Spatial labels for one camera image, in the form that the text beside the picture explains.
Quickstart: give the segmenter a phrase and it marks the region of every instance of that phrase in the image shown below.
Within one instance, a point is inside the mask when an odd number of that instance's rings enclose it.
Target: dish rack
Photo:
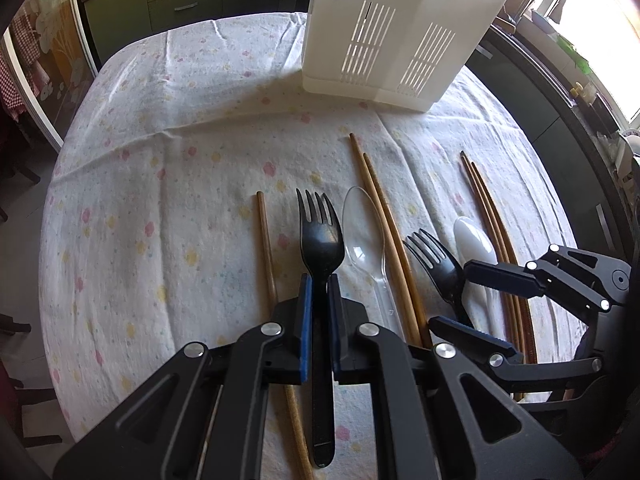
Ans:
[[[311,0],[303,87],[427,111],[506,0]]]

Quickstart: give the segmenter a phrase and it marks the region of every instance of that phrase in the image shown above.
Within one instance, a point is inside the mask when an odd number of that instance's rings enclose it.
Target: fork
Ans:
[[[435,236],[424,229],[420,229],[420,232],[414,232],[414,236],[408,236],[407,239],[413,245],[405,240],[402,243],[416,257],[422,268],[427,271],[442,299],[453,307],[458,322],[473,328],[473,323],[462,305],[465,273],[453,254]]]
[[[311,441],[312,457],[318,467],[326,467],[334,459],[334,381],[329,342],[329,307],[326,284],[332,272],[344,259],[344,242],[334,206],[323,193],[315,193],[318,213],[311,193],[305,191],[309,205],[307,219],[305,202],[297,189],[300,209],[300,251],[313,283],[311,306]],[[326,202],[329,216],[322,202]]]

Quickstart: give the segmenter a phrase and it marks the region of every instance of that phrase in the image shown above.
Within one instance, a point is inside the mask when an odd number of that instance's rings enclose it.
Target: chair leg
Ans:
[[[31,171],[29,168],[27,168],[24,163],[22,162],[16,162],[14,164],[14,168],[19,171],[21,174],[23,174],[25,177],[27,177],[29,180],[31,180],[34,184],[39,183],[40,181],[40,177],[37,176],[35,173],[33,173],[33,171]]]
[[[14,323],[14,318],[0,314],[0,331],[13,335],[16,332],[31,332],[29,323]]]
[[[24,436],[22,445],[24,447],[48,446],[49,444],[62,444],[62,437],[59,435]]]
[[[14,388],[24,388],[24,383],[22,381],[19,381],[18,379],[12,379],[11,377],[9,377],[9,382]]]
[[[54,400],[56,398],[56,391],[53,388],[16,390],[15,393],[18,395],[18,403],[21,406],[40,404],[41,402]]]

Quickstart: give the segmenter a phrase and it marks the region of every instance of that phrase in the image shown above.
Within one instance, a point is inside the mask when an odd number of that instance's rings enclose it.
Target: tiled floor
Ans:
[[[9,375],[26,388],[51,388],[44,355],[38,309],[38,252],[47,187],[56,162],[49,146],[34,150],[27,166],[42,180],[35,186],[21,174],[0,180],[0,206],[9,215],[0,223],[0,312],[30,323],[31,333],[0,334],[0,358]],[[31,448],[30,454],[49,475],[59,457],[73,444],[58,402],[23,408],[25,436],[58,434],[62,444]]]

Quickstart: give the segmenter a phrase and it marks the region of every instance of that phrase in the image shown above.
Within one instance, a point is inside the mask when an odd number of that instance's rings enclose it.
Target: faucet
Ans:
[[[560,23],[560,17],[562,16],[562,6],[564,6],[566,0],[559,0],[558,3],[555,4],[554,8],[548,14],[548,16],[555,21],[556,23]],[[523,0],[516,12],[515,16],[512,17],[512,21],[514,25],[517,25],[518,22],[522,19],[522,16],[529,9],[532,0]]]

